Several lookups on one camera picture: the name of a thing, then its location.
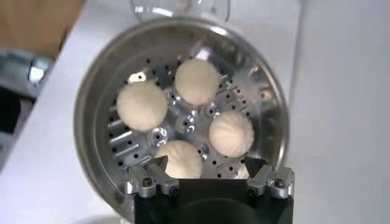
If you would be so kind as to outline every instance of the metal bracket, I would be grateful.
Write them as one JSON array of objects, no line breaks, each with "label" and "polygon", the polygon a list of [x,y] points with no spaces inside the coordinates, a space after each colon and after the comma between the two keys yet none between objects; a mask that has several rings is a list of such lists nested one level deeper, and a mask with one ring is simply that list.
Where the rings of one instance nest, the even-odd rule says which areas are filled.
[{"label": "metal bracket", "polygon": [[129,180],[126,181],[126,194],[138,193],[140,197],[149,198],[156,194],[156,182],[148,177],[142,167],[131,166],[127,169]]},{"label": "metal bracket", "polygon": [[280,167],[276,179],[271,183],[271,195],[274,198],[288,198],[294,195],[295,173],[288,167]]},{"label": "metal bracket", "polygon": [[128,180],[125,182],[126,194],[138,193],[140,197],[149,198],[156,194],[156,186],[161,186],[161,192],[168,196],[178,196],[179,181],[168,176],[163,169],[168,161],[167,156],[158,160],[158,163],[151,163],[144,167],[130,166],[127,169]]},{"label": "metal bracket", "polygon": [[272,166],[263,165],[253,178],[249,178],[246,183],[248,185],[248,194],[251,197],[258,197],[264,194],[270,175],[272,175]]},{"label": "metal bracket", "polygon": [[178,196],[179,181],[178,179],[168,176],[156,164],[151,164],[146,167],[148,174],[154,178],[161,186],[161,192],[168,196]]},{"label": "metal bracket", "polygon": [[274,198],[284,199],[294,195],[295,173],[288,167],[273,170],[270,165],[263,165],[258,173],[247,180],[248,194],[259,197],[264,194],[266,187],[270,187]]}]

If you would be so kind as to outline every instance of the metal bowl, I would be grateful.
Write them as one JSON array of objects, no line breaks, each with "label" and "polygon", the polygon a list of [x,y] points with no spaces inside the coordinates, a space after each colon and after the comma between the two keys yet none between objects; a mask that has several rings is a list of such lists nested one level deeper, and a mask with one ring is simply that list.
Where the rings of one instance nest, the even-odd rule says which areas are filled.
[{"label": "metal bowl", "polygon": [[[221,73],[214,101],[194,107],[175,92],[176,69],[187,58],[208,60]],[[169,99],[165,121],[147,133],[126,127],[115,105],[124,85],[143,81],[154,82]],[[236,33],[209,21],[177,18],[142,24],[101,52],[80,87],[74,117],[80,162],[98,194],[124,217],[124,170],[146,164],[173,139],[198,147],[204,159],[202,178],[247,178],[243,158],[220,155],[208,140],[211,121],[226,110],[237,110],[253,123],[255,141],[247,156],[278,168],[288,143],[288,112],[278,81],[260,54]]]}]

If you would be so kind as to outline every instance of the metal screw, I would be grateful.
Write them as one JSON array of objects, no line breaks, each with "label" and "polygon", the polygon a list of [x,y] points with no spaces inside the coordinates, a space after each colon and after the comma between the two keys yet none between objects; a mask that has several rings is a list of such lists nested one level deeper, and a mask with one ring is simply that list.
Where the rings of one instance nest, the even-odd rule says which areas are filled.
[{"label": "metal screw", "polygon": [[285,183],[283,182],[282,179],[278,178],[278,179],[275,180],[275,186],[277,186],[277,187],[284,187]]},{"label": "metal screw", "polygon": [[257,189],[254,187],[249,188],[248,195],[253,198],[257,197]]},{"label": "metal screw", "polygon": [[169,190],[169,194],[172,196],[172,197],[177,197],[180,193],[180,190],[177,188],[177,187],[171,187],[171,189]]},{"label": "metal screw", "polygon": [[149,186],[151,186],[152,184],[153,184],[153,180],[152,180],[151,178],[149,178],[149,177],[144,178],[144,180],[142,181],[142,185],[143,185],[144,187],[149,187]]}]

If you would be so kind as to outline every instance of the steamed bun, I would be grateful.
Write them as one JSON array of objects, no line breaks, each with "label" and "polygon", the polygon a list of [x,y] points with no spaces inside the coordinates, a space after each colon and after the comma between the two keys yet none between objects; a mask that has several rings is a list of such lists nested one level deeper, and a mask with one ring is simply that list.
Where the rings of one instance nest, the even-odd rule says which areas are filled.
[{"label": "steamed bun", "polygon": [[219,74],[214,66],[205,60],[187,60],[177,69],[176,90],[193,105],[201,105],[213,99],[218,85]]},{"label": "steamed bun", "polygon": [[173,178],[200,178],[202,158],[197,148],[185,141],[170,141],[157,150],[155,157],[168,156],[166,174]]},{"label": "steamed bun", "polygon": [[254,130],[247,117],[236,111],[227,111],[213,120],[209,137],[212,146],[220,154],[239,157],[252,146]]},{"label": "steamed bun", "polygon": [[151,82],[123,87],[116,100],[118,115],[134,130],[148,131],[160,125],[168,110],[164,92]]}]

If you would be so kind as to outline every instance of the wooden surface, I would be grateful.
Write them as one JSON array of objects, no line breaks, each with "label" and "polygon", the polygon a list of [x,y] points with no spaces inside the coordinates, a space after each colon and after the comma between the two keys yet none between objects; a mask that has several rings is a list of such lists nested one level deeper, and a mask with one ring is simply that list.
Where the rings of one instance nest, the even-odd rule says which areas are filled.
[{"label": "wooden surface", "polygon": [[0,0],[0,47],[56,57],[83,0]]}]

